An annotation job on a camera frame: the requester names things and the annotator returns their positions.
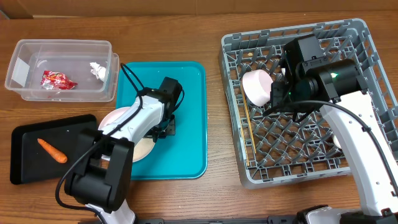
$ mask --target orange carrot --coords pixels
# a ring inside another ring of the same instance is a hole
[[[67,156],[59,151],[58,149],[52,147],[49,143],[45,142],[43,139],[37,139],[37,142],[59,163],[66,163]]]

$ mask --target black cutting board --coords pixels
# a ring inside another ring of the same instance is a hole
[[[25,184],[61,177],[72,165],[78,134],[85,128],[97,128],[94,115],[29,124],[14,129],[11,136],[11,183]],[[58,163],[37,142],[38,138],[62,151],[68,161]]]

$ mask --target red wrapper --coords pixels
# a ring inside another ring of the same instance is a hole
[[[40,83],[46,90],[71,90],[77,83],[60,72],[44,71],[43,79]]]

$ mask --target crumpled paper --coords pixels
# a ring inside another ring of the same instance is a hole
[[[97,77],[97,79],[100,79],[103,82],[105,80],[106,68],[102,67],[101,65],[99,65],[96,62],[91,62],[90,66],[93,68],[93,69],[91,69],[92,74],[95,75],[95,77]]]

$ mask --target dish rack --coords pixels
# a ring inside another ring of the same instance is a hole
[[[249,189],[273,187],[350,173],[333,132],[319,112],[300,123],[292,113],[263,117],[270,104],[258,107],[245,96],[241,78],[263,69],[284,80],[279,66],[284,44],[314,34],[331,62],[353,59],[365,77],[380,129],[398,158],[398,115],[394,96],[366,23],[361,19],[227,34],[221,40],[221,77],[231,113],[233,141],[241,183]]]

